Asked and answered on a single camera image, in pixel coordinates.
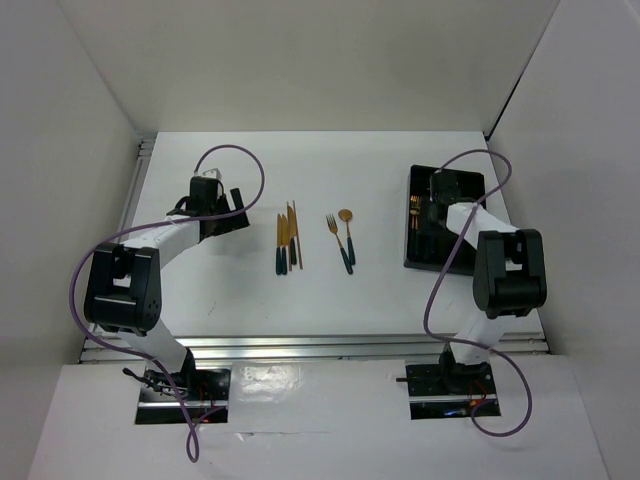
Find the gold fork green handle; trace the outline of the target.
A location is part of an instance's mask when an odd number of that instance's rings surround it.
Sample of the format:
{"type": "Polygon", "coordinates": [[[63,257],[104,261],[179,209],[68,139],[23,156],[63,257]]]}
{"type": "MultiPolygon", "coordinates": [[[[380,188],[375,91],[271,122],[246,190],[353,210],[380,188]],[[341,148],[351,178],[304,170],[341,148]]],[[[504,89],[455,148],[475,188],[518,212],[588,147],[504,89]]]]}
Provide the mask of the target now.
{"type": "Polygon", "coordinates": [[[416,219],[419,215],[419,199],[416,196],[410,197],[410,230],[414,232],[416,230],[416,219]]]}
{"type": "Polygon", "coordinates": [[[337,226],[337,223],[336,223],[334,215],[333,214],[328,214],[326,216],[326,221],[327,221],[327,226],[328,226],[329,231],[334,235],[334,237],[336,238],[336,241],[338,243],[339,251],[340,251],[340,254],[341,254],[345,269],[346,269],[346,271],[347,271],[347,273],[349,275],[352,275],[353,274],[353,267],[352,267],[352,264],[351,264],[351,261],[350,261],[348,255],[347,255],[347,252],[346,252],[346,250],[345,250],[345,248],[343,246],[343,243],[342,243],[341,239],[339,238],[338,226],[337,226]]]}
{"type": "Polygon", "coordinates": [[[412,230],[414,232],[418,232],[419,230],[420,209],[421,209],[421,198],[419,196],[412,196],[410,214],[412,216],[411,225],[412,225],[412,230]]]}

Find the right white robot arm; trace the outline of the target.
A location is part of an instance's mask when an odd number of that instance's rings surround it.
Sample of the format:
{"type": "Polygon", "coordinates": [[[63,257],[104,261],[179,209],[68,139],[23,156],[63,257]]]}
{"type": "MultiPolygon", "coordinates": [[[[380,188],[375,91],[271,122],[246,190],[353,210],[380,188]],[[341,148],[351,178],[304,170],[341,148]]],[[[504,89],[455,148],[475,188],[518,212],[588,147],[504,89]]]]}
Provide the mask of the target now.
{"type": "Polygon", "coordinates": [[[480,200],[462,197],[456,174],[440,170],[430,179],[432,217],[475,249],[472,296],[477,312],[445,343],[436,369],[444,390],[473,391],[489,370],[490,347],[510,321],[526,317],[547,298],[541,234],[518,229],[487,212],[480,200]]]}

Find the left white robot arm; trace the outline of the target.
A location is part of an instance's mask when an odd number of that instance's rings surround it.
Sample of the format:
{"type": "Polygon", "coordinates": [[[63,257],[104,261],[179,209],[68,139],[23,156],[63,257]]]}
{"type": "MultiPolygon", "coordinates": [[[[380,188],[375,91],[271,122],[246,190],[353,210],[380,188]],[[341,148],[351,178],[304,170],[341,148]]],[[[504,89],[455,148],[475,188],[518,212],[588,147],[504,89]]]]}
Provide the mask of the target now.
{"type": "Polygon", "coordinates": [[[194,176],[166,225],[122,243],[104,242],[92,255],[85,318],[141,353],[151,371],[142,381],[176,399],[197,394],[208,379],[161,320],[161,270],[209,237],[248,227],[243,208],[239,189],[225,191],[216,177],[194,176]]]}

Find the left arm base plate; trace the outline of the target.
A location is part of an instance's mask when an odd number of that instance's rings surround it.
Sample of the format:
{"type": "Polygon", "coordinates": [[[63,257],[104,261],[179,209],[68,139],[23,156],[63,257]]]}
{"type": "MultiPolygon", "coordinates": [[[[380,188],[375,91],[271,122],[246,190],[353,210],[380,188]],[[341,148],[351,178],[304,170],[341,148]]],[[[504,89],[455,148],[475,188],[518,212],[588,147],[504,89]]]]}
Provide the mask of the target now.
{"type": "MultiPolygon", "coordinates": [[[[123,373],[141,384],[135,424],[185,424],[178,396],[167,379],[159,372],[145,370],[142,375],[125,368],[123,373]]],[[[222,424],[228,422],[230,369],[201,370],[193,387],[174,379],[189,417],[195,423],[222,424]]]]}

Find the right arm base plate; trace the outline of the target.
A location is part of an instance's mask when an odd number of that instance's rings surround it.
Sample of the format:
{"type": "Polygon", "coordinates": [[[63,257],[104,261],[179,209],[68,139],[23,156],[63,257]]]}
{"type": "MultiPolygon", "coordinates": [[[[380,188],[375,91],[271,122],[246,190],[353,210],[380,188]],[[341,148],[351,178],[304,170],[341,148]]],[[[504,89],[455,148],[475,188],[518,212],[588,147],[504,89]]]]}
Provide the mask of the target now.
{"type": "Polygon", "coordinates": [[[501,415],[487,363],[478,372],[457,379],[445,379],[436,364],[409,364],[396,382],[407,388],[412,420],[468,418],[474,408],[478,408],[477,417],[501,415]]]}

